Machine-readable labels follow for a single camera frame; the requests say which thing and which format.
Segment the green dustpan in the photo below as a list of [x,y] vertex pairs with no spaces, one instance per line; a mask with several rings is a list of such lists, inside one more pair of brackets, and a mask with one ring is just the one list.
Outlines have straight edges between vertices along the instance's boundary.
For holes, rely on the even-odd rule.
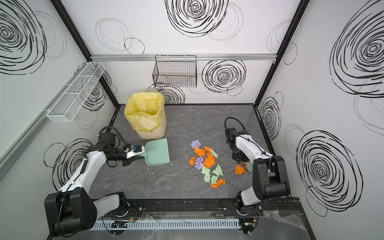
[[148,166],[168,164],[170,162],[168,140],[166,138],[146,143],[138,157],[145,159]]

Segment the green hand brush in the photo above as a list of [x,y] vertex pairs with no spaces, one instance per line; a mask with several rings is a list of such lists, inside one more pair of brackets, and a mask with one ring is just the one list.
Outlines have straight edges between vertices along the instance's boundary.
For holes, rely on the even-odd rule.
[[252,162],[247,162],[246,169],[248,170],[249,173],[253,173],[253,163]]

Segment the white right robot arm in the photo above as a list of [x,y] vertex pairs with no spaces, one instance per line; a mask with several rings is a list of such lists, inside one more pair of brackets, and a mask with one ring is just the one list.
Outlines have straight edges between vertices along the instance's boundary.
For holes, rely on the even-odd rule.
[[232,159],[246,163],[253,175],[252,186],[237,194],[238,212],[245,215],[262,202],[289,196],[291,188],[285,160],[257,144],[237,118],[227,117],[224,128]]

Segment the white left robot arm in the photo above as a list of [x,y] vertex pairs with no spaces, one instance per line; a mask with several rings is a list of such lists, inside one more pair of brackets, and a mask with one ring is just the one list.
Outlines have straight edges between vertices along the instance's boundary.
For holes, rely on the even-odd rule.
[[108,213],[124,215],[128,212],[130,207],[123,192],[93,201],[89,191],[100,168],[108,161],[121,161],[123,166],[128,166],[140,159],[144,151],[144,146],[127,143],[115,127],[102,128],[97,144],[82,152],[82,162],[74,175],[44,201],[50,235],[70,237],[91,229],[97,219]]

